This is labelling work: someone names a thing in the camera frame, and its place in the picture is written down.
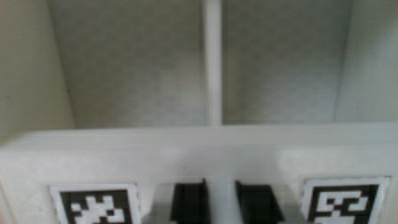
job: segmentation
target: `white divider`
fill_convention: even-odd
[[[205,72],[208,124],[223,125],[223,0],[205,0]]]

